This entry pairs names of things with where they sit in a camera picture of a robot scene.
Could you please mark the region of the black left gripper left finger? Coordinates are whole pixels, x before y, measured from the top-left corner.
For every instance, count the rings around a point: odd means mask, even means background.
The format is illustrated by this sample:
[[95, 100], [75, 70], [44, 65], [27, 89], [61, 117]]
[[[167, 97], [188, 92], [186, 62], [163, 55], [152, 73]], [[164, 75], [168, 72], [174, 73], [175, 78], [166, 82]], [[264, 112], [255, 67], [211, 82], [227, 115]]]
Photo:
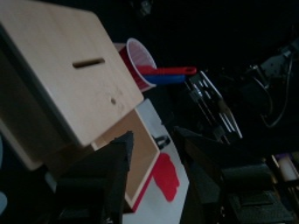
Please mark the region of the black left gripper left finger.
[[60, 177], [49, 224], [123, 224], [134, 132], [85, 156]]

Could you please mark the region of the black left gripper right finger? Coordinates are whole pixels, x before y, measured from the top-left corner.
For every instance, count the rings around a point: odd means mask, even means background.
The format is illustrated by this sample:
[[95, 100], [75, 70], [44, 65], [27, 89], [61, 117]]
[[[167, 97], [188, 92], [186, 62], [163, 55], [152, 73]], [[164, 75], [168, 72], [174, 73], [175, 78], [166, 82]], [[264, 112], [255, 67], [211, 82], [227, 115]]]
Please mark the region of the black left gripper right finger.
[[182, 127], [172, 138], [204, 224], [296, 224], [290, 185], [264, 159]]

